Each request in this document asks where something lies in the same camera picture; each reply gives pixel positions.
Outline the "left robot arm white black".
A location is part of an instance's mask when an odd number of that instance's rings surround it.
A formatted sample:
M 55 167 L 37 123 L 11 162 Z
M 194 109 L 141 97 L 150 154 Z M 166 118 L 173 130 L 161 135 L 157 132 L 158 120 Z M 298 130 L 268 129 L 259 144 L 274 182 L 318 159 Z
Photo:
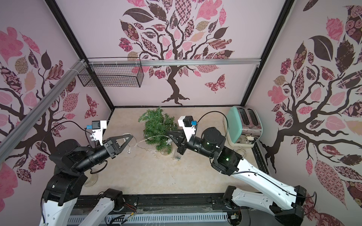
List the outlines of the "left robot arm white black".
M 66 226 L 71 212 L 87 181 L 85 172 L 94 166 L 114 159 L 133 139 L 131 134 L 110 137 L 95 148 L 82 147 L 74 139 L 57 146 L 50 155 L 55 172 L 41 198 L 41 226 Z

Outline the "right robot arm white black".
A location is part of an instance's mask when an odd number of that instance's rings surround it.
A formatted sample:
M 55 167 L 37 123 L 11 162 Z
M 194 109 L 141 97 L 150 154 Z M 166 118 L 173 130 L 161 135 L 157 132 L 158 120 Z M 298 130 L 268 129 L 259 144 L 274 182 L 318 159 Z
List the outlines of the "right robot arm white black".
M 215 127 L 206 129 L 201 137 L 195 135 L 195 128 L 168 131 L 168 137 L 184 154 L 191 150 L 207 157 L 213 169 L 219 173 L 246 182 L 256 192 L 243 191 L 229 186 L 225 200 L 234 206 L 252 208 L 266 212 L 284 226 L 300 226 L 304 220 L 303 204 L 306 189 L 290 186 L 253 166 L 236 151 L 226 147 L 226 138 Z

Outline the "small green christmas tree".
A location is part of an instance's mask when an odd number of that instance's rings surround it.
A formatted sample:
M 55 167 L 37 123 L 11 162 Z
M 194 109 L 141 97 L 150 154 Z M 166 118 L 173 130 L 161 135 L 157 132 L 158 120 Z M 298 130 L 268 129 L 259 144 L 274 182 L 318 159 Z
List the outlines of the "small green christmas tree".
M 174 117 L 164 113 L 163 109 L 158 107 L 148 109 L 139 117 L 138 122 L 144 122 L 143 136 L 147 145 L 153 146 L 157 152 L 172 153 L 172 140 L 166 132 L 178 129 Z

